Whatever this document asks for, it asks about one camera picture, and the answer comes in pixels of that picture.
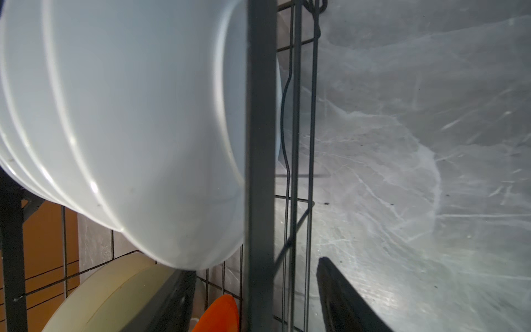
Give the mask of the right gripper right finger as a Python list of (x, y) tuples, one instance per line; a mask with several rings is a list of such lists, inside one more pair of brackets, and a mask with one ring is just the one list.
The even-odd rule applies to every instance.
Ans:
[(392, 332), (328, 257), (319, 258), (317, 284), (327, 331)]

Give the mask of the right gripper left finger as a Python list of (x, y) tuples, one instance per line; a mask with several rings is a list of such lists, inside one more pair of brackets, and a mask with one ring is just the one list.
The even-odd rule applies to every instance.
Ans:
[(174, 271), (123, 331), (187, 331), (192, 317), (196, 272)]

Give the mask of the cream plate black flower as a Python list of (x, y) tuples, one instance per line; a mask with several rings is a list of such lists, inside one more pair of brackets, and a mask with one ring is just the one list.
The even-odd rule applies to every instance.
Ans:
[(65, 300), (45, 331), (120, 331), (160, 290), (174, 269), (142, 253), (113, 260)]

